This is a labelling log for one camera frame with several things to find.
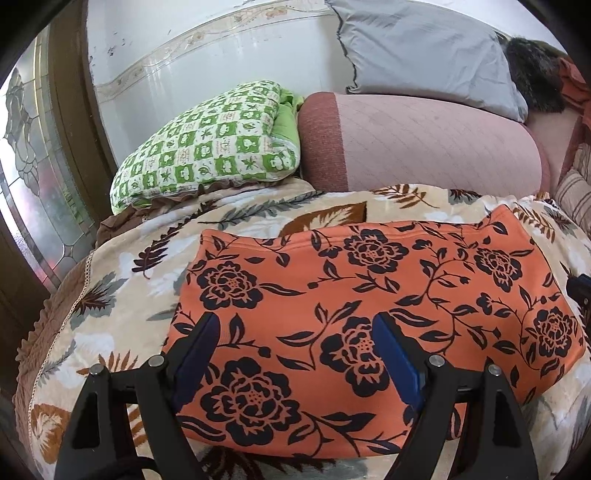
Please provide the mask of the black furry item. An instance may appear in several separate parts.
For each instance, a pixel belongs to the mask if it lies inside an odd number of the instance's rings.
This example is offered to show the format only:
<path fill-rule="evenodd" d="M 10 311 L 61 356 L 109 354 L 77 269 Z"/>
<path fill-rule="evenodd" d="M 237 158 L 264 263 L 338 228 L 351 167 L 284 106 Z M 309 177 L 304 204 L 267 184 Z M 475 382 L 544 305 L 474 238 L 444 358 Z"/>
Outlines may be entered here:
<path fill-rule="evenodd" d="M 570 57 L 544 41 L 501 33 L 497 38 L 508 61 L 511 78 L 529 110 L 562 113 L 566 105 L 561 94 L 560 60 Z"/>

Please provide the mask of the green checkered pillow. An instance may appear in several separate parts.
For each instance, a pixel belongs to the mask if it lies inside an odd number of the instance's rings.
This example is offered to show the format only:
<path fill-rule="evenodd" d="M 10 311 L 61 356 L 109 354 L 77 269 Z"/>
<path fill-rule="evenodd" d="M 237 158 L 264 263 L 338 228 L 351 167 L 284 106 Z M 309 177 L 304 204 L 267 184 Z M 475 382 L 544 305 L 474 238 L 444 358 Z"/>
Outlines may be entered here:
<path fill-rule="evenodd" d="M 186 110 L 119 166 L 109 193 L 112 212 L 293 175 L 301 162 L 297 113 L 303 104 L 303 96 L 259 80 Z"/>

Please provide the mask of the orange black floral garment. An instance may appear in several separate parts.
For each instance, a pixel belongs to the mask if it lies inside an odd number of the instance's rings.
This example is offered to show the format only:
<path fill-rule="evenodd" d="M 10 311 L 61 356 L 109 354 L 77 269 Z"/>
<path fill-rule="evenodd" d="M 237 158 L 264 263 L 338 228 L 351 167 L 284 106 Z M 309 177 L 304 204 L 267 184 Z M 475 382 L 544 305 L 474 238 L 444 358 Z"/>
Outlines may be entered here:
<path fill-rule="evenodd" d="M 415 408 L 372 336 L 388 313 L 454 366 L 499 365 L 519 401 L 583 356 L 582 327 L 506 206 L 476 224 L 360 223 L 256 239 L 206 230 L 167 343 L 211 313 L 221 337 L 178 415 L 207 444 L 273 456 L 395 454 Z"/>

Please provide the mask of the striped beige cushion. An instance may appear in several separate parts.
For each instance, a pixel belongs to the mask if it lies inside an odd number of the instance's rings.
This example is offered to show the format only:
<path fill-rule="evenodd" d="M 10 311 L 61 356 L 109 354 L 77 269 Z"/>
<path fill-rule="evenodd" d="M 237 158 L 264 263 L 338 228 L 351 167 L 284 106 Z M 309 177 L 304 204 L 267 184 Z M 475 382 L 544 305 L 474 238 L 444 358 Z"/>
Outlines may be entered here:
<path fill-rule="evenodd" d="M 559 183 L 555 200 L 560 208 L 587 234 L 591 228 L 591 186 L 575 169 Z"/>

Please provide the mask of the grey pillow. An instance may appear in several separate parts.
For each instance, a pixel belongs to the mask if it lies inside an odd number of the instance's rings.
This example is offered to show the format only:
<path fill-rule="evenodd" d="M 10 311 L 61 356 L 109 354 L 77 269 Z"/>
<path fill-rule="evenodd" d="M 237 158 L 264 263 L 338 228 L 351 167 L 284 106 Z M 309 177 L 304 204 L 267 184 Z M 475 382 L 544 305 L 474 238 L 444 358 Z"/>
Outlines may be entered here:
<path fill-rule="evenodd" d="M 526 100 L 512 80 L 496 31 L 415 1 L 328 1 L 353 66 L 349 94 L 437 99 L 523 123 Z"/>

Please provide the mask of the pink bolster cushion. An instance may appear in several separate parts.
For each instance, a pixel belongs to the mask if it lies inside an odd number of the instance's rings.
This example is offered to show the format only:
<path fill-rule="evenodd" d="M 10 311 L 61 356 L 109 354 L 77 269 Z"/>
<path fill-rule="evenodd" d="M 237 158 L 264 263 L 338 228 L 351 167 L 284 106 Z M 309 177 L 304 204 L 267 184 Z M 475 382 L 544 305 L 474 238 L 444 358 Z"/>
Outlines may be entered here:
<path fill-rule="evenodd" d="M 317 92 L 297 129 L 301 174 L 319 190 L 425 184 L 523 197 L 551 188 L 549 162 L 526 126 L 456 103 Z"/>

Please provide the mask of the stained glass wooden door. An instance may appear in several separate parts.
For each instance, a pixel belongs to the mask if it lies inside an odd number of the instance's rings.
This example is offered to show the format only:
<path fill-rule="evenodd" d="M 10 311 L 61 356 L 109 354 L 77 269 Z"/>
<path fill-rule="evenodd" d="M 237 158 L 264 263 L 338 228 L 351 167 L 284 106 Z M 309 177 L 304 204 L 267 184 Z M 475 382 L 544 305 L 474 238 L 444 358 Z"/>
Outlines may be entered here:
<path fill-rule="evenodd" d="M 1 63 L 1 384 L 45 299 L 93 247 L 115 170 L 88 62 L 86 1 L 52 2 Z"/>

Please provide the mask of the leaf pattern beige blanket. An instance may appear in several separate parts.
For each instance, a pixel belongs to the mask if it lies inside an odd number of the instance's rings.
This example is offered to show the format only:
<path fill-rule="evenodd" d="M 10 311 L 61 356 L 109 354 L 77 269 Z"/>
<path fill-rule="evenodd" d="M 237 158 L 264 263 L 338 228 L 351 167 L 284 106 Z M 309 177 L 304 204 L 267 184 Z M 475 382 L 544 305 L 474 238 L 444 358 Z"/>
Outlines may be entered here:
<path fill-rule="evenodd" d="M 18 351 L 20 440 L 40 476 L 52 478 L 88 369 L 132 369 L 160 350 L 206 228 L 273 238 L 362 221 L 475 223 L 500 205 L 543 249 L 559 283 L 589 272 L 589 237 L 547 195 L 500 198 L 413 184 L 322 193 L 290 178 L 112 217 L 101 245 L 68 273 Z"/>

